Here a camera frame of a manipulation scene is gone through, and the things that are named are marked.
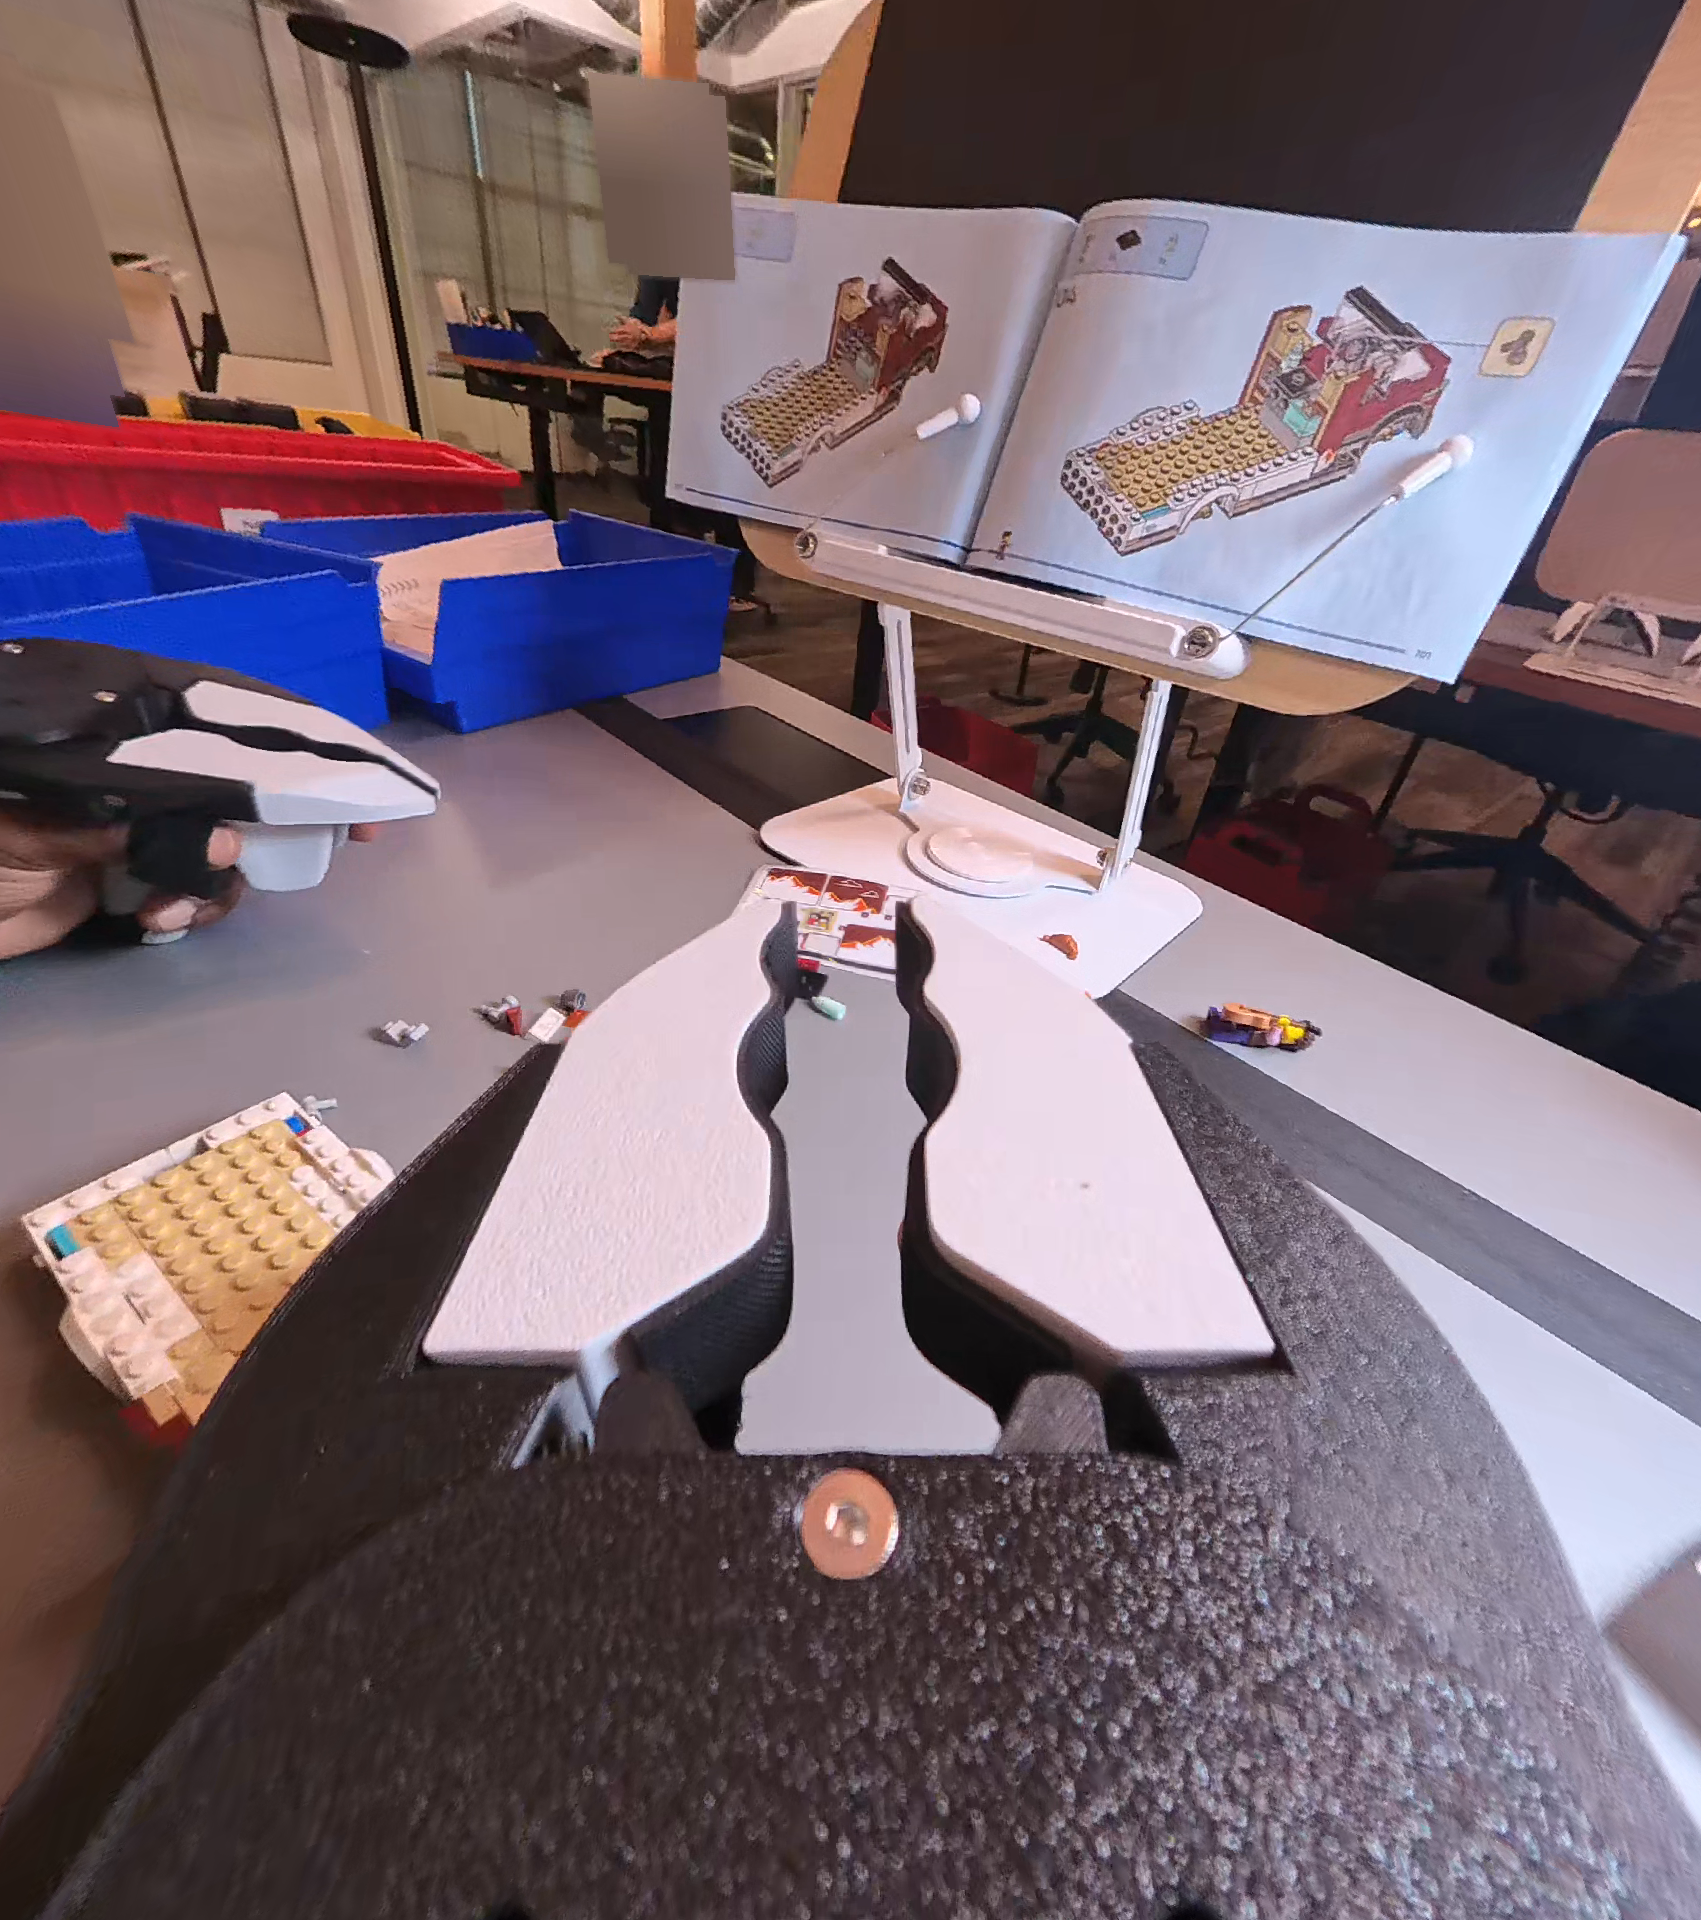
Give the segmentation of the black wood-rimmed panel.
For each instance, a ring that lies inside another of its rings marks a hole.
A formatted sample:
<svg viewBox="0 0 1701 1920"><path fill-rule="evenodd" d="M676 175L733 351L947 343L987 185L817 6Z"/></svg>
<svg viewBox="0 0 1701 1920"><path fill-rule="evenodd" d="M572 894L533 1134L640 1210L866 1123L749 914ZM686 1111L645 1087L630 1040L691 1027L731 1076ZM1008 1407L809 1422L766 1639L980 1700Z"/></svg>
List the black wood-rimmed panel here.
<svg viewBox="0 0 1701 1920"><path fill-rule="evenodd" d="M891 1L842 203L1565 232L1679 1Z"/></svg>

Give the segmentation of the red storage bin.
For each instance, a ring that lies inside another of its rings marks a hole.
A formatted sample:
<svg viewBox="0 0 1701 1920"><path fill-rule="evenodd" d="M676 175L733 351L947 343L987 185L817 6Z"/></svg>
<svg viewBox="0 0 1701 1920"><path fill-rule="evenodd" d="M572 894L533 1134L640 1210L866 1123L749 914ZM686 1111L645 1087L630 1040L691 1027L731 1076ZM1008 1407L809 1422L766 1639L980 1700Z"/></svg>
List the red storage bin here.
<svg viewBox="0 0 1701 1920"><path fill-rule="evenodd" d="M222 526L281 517L487 514L518 472L452 443L160 417L78 424L0 410L0 521L129 515Z"/></svg>

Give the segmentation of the yellow storage bin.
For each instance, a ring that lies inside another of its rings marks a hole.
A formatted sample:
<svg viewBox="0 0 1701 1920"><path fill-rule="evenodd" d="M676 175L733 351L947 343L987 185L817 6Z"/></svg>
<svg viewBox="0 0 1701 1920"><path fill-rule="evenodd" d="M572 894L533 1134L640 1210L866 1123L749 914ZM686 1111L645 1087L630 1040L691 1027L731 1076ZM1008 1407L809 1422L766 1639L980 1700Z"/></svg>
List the yellow storage bin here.
<svg viewBox="0 0 1701 1920"><path fill-rule="evenodd" d="M417 432L377 416L336 408L298 406L280 399L207 393L139 393L112 396L118 419L153 419L166 424L216 424L294 429L301 434L334 434L376 440L417 440Z"/></svg>

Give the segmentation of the instruction booklet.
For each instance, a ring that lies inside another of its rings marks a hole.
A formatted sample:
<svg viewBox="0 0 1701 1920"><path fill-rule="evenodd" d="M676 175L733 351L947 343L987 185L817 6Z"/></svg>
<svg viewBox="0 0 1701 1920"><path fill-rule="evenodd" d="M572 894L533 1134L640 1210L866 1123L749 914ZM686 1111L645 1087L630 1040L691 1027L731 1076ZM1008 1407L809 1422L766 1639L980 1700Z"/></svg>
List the instruction booklet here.
<svg viewBox="0 0 1701 1920"><path fill-rule="evenodd" d="M1680 254L1179 200L739 195L684 277L676 499L817 575L1233 679L1450 679Z"/></svg>

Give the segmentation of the black office chair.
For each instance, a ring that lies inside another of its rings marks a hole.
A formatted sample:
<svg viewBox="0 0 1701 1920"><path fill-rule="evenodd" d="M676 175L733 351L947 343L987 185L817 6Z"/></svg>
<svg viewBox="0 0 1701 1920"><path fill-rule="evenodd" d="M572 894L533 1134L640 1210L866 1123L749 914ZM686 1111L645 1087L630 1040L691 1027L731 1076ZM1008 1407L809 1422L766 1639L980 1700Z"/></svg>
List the black office chair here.
<svg viewBox="0 0 1701 1920"><path fill-rule="evenodd" d="M1391 855L1391 876L1486 874L1486 897L1499 902L1506 925L1503 945L1486 959L1486 973L1499 985L1516 985L1529 975L1535 907L1568 902L1632 941L1634 948L1646 948L1652 941L1652 930L1631 918L1616 900L1547 845L1558 818L1608 825L1631 812L1632 800L1619 789L1582 788L1544 778L1529 766L1520 772L1537 785L1538 804L1518 831L1400 827Z"/></svg>

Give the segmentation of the spiral bound booklet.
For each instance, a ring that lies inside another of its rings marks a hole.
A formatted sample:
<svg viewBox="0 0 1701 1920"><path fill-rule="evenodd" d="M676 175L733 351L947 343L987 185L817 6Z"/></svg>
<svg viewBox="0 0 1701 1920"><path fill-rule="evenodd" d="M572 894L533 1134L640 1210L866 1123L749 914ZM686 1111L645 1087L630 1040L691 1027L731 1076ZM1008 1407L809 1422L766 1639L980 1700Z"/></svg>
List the spiral bound booklet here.
<svg viewBox="0 0 1701 1920"><path fill-rule="evenodd" d="M450 539L426 539L376 559L382 645L408 659L432 659L453 587L561 568L557 527L530 517Z"/></svg>

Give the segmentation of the wooden book stand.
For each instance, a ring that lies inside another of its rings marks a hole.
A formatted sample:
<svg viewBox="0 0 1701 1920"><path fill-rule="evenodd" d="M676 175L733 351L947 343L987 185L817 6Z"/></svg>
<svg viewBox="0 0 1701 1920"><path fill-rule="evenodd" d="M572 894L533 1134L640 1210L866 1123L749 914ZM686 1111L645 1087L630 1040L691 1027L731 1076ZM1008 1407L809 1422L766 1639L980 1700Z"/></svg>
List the wooden book stand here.
<svg viewBox="0 0 1701 1920"><path fill-rule="evenodd" d="M1598 443L1537 581L1565 607L1530 672L1701 710L1701 434L1631 428Z"/></svg>

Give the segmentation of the grey desk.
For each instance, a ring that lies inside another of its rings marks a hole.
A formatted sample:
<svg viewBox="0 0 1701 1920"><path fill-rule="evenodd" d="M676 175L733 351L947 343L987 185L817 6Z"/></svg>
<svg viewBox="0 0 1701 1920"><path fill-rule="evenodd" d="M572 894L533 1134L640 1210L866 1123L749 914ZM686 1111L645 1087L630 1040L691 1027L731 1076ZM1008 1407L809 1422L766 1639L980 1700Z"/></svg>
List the grey desk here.
<svg viewBox="0 0 1701 1920"><path fill-rule="evenodd" d="M442 782L428 821L350 847L173 945L0 969L0 1807L81 1672L168 1469L68 1356L22 1210L269 1094L337 1097L401 1165L518 1054L479 999L617 985L719 918L753 831L559 714L467 735L398 725ZM1542 1282L1476 1282L1460 1205L1339 1208L1483 1385L1587 1603L1612 1620L1701 1550L1701 1115L1419 977L1201 881L1199 924L1124 981L1165 1020L1240 998L1316 1020L1292 1061L1199 1047L1311 1101L1597 1262L1597 1327ZM429 1026L390 1047L373 1026Z"/></svg>

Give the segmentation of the red backpack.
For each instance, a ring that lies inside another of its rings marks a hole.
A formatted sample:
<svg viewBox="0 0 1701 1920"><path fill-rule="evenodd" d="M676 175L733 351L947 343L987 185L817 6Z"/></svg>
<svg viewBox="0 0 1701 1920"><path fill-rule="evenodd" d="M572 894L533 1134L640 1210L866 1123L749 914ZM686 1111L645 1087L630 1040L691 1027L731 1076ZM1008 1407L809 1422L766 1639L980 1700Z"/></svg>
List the red backpack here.
<svg viewBox="0 0 1701 1920"><path fill-rule="evenodd" d="M1364 797L1312 782L1199 829L1183 870L1324 937L1340 939L1395 859Z"/></svg>

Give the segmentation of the blue storage bin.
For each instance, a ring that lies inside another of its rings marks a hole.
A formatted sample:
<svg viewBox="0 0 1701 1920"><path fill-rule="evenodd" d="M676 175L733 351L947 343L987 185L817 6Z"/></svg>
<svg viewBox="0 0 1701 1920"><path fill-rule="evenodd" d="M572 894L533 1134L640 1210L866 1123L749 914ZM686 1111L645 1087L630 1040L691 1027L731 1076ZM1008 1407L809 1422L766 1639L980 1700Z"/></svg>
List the blue storage bin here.
<svg viewBox="0 0 1701 1920"><path fill-rule="evenodd" d="M386 712L373 572L191 521L0 521L0 640L72 637L197 662L376 729Z"/></svg>
<svg viewBox="0 0 1701 1920"><path fill-rule="evenodd" d="M530 517L547 515L277 517L259 537L367 563L376 584L379 556ZM473 734L717 669L735 561L727 545L590 512L552 521L561 568L453 587L432 659L382 649L387 691Z"/></svg>

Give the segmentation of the white book stand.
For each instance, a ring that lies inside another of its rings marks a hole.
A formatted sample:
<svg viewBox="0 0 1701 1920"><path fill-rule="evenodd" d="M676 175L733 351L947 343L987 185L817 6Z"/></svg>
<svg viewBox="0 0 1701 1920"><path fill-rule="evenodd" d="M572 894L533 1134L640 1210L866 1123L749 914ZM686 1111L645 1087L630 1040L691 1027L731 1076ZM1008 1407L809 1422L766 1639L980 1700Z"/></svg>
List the white book stand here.
<svg viewBox="0 0 1701 1920"><path fill-rule="evenodd" d="M852 537L817 517L798 527L791 545L798 575L873 597L894 772L838 800L772 818L762 827L772 859L959 900L987 930L1004 939L1023 937L1052 971L1067 959L1041 944L1044 933L1074 933L1077 964L1110 968L1118 958L1151 958L1195 918L1170 906L1168 880L1128 877L1159 754L1187 694L1218 688L1248 707L1319 714L1333 710L1333 698L1353 704L1402 682L1376 667L1278 645L1240 623L1218 626L1101 593L1031 586ZM1113 845L1079 850L1060 829L1039 827L1003 800L932 780L918 734L915 612L1146 678Z"/></svg>

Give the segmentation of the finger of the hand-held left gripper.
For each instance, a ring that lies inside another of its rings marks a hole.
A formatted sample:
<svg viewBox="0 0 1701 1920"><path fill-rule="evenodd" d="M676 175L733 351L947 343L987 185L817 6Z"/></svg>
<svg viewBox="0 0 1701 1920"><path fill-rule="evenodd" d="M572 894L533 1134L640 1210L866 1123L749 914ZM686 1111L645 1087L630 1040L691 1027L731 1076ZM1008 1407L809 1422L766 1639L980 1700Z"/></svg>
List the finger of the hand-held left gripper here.
<svg viewBox="0 0 1701 1920"><path fill-rule="evenodd" d="M112 774L149 776L166 806L219 821L261 825L359 825L429 815L437 785L413 763L362 748L323 749L201 728L171 728L112 748Z"/></svg>
<svg viewBox="0 0 1701 1920"><path fill-rule="evenodd" d="M214 731L264 754L376 762L387 770L413 767L369 731L280 688L197 678L181 688L180 699L190 728Z"/></svg>

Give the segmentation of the sticker sheet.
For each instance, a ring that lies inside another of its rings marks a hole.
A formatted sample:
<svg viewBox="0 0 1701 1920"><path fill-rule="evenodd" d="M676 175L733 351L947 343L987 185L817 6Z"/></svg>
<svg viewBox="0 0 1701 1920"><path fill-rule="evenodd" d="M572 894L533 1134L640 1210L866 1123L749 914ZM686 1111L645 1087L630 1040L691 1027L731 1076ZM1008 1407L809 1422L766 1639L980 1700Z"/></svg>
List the sticker sheet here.
<svg viewBox="0 0 1701 1920"><path fill-rule="evenodd" d="M846 969L891 977L896 969L896 924L913 888L862 876L769 864L753 871L737 907L769 902L791 906L798 966L811 971Z"/></svg>

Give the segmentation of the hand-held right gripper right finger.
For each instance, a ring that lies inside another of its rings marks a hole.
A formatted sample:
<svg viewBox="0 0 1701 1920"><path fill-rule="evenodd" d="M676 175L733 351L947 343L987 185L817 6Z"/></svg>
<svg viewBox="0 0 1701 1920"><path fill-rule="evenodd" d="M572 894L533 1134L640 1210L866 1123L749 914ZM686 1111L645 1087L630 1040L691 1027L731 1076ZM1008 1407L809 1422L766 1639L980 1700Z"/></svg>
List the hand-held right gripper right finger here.
<svg viewBox="0 0 1701 1920"><path fill-rule="evenodd" d="M910 1325L947 1373L1267 1363L1276 1340L1124 1030L949 902L896 924L910 1157L907 1302L987 1317L998 1351Z"/></svg>

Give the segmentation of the toy brick camper van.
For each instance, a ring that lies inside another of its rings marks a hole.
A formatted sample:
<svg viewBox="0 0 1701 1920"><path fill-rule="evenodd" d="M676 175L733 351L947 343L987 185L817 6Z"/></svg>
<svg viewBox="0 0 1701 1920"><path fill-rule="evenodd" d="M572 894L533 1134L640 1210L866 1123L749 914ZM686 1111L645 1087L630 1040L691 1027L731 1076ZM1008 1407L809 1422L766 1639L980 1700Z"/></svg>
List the toy brick camper van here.
<svg viewBox="0 0 1701 1920"><path fill-rule="evenodd" d="M181 1446L289 1289L394 1179L277 1092L22 1212L56 1330L127 1428Z"/></svg>

